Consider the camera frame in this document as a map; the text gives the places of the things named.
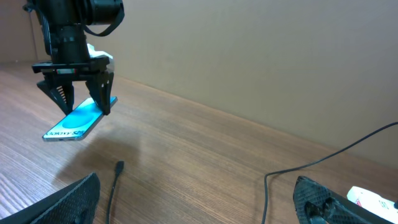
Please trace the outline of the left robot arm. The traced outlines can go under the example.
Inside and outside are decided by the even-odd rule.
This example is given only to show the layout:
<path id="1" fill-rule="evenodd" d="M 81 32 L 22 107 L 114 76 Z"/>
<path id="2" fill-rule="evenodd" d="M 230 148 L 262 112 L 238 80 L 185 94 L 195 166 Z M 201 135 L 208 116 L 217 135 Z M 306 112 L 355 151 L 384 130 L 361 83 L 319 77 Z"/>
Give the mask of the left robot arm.
<path id="1" fill-rule="evenodd" d="M 42 73 L 37 83 L 65 113 L 73 111 L 73 82 L 85 82 L 89 94 L 103 112 L 111 109 L 111 88 L 114 73 L 111 58 L 105 54 L 90 55 L 86 36 L 90 25 L 106 25 L 98 36 L 112 33 L 124 19 L 122 0 L 31 0 L 23 6 L 35 11 L 44 35 L 48 62 L 32 65 L 34 73 Z"/>

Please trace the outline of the teal screen Galaxy smartphone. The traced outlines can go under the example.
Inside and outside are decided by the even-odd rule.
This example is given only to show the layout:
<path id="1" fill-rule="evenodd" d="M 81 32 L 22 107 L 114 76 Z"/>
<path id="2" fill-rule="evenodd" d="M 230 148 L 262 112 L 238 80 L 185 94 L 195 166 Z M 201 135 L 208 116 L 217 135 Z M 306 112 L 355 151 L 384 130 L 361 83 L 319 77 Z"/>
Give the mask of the teal screen Galaxy smartphone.
<path id="1" fill-rule="evenodd" d="M 42 139 L 45 142 L 81 141 L 101 121 L 103 116 L 103 112 L 94 100 L 87 98 L 47 131 Z"/>

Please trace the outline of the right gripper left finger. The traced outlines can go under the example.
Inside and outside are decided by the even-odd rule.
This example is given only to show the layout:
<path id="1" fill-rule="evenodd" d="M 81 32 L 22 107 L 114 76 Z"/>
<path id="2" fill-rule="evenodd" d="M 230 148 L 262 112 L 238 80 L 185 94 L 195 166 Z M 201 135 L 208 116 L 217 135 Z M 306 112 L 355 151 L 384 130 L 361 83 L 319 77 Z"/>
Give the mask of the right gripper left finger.
<path id="1" fill-rule="evenodd" d="M 100 197 L 96 173 L 1 220 L 1 224 L 92 224 Z"/>

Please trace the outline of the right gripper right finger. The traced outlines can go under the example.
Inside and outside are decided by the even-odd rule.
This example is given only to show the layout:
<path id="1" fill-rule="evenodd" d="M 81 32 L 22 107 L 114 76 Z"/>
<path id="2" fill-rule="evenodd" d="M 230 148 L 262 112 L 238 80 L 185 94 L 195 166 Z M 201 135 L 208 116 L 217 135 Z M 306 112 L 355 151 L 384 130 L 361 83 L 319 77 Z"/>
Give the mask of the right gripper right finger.
<path id="1" fill-rule="evenodd" d="M 296 181 L 293 201 L 300 224 L 392 223 L 305 176 Z"/>

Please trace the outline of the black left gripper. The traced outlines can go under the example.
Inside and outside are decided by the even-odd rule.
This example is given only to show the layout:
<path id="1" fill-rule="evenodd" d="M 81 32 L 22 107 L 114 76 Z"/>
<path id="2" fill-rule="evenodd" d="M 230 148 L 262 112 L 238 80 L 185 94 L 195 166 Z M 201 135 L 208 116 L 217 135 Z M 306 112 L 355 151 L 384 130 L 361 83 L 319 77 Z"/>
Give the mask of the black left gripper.
<path id="1" fill-rule="evenodd" d="M 37 87 L 42 90 L 63 112 L 65 115 L 73 111 L 74 87 L 72 82 L 86 81 L 86 86 L 90 96 L 95 101 L 104 115 L 111 112 L 111 89 L 114 73 L 108 72 L 106 65 L 109 58 L 99 58 L 95 68 L 98 72 L 90 73 L 90 60 L 80 63 L 53 63 L 42 62 L 32 65 L 34 73 L 42 73 L 45 80 L 38 82 Z"/>

